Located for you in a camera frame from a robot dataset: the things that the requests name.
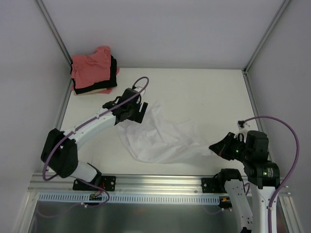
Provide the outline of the white t shirt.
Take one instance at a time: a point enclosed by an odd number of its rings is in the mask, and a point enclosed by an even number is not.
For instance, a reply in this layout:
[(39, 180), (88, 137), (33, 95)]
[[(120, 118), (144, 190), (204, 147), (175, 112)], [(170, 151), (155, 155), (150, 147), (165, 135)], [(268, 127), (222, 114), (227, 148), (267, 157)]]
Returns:
[(213, 154), (192, 121), (167, 121), (158, 101), (147, 107), (141, 123), (126, 120), (117, 129), (123, 146), (139, 162), (177, 164)]

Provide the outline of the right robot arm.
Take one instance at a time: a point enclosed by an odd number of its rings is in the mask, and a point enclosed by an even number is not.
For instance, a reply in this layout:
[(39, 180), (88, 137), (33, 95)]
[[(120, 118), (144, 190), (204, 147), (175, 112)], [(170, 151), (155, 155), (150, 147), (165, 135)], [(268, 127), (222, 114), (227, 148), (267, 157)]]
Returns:
[(243, 192), (243, 179), (233, 168), (223, 168), (217, 174), (217, 187), (229, 195), (240, 233), (275, 233), (276, 197), (280, 186), (278, 166), (268, 160), (269, 139), (265, 133), (250, 130), (245, 134), (228, 133), (224, 139), (209, 146), (219, 157), (237, 160), (251, 190), (252, 204)]

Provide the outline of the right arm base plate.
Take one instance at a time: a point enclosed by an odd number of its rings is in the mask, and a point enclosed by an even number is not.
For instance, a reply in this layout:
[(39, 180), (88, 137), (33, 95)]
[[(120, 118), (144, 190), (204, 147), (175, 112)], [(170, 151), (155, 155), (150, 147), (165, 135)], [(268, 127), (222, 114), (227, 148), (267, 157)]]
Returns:
[(224, 186), (221, 184), (218, 178), (202, 178), (201, 187), (203, 193), (215, 193), (222, 194), (226, 193)]

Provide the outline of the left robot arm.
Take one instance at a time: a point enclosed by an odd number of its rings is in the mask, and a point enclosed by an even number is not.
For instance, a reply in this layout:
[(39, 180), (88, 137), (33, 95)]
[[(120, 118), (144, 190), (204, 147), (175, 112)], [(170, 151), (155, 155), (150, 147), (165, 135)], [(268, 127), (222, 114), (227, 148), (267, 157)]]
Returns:
[(79, 126), (65, 131), (51, 130), (41, 154), (44, 167), (50, 167), (61, 178), (83, 180), (90, 190), (99, 188), (101, 172), (93, 165), (79, 161), (78, 151), (96, 134), (125, 120), (141, 123), (148, 106), (142, 101), (144, 91), (142, 87), (127, 88), (122, 96), (105, 103)]

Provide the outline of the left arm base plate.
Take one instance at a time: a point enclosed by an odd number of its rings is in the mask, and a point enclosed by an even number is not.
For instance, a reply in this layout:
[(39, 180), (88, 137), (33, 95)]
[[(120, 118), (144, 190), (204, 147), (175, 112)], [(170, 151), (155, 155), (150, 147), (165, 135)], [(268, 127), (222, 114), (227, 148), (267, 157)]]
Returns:
[[(92, 185), (103, 188), (106, 191), (115, 191), (116, 176), (101, 176), (97, 181), (91, 182)], [(75, 191), (98, 191), (98, 188), (89, 186), (78, 179), (73, 182), (73, 190)]]

